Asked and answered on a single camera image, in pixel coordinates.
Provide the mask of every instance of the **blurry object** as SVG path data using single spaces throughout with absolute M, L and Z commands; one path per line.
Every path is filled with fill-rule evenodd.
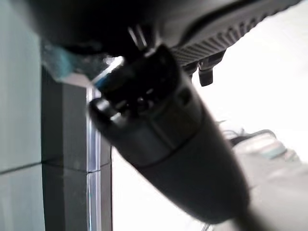
M 229 140 L 237 154 L 260 155 L 266 159 L 284 159 L 287 162 L 300 161 L 296 152 L 288 149 L 271 130 L 246 133 L 245 129 L 228 120 L 217 122 L 225 139 Z

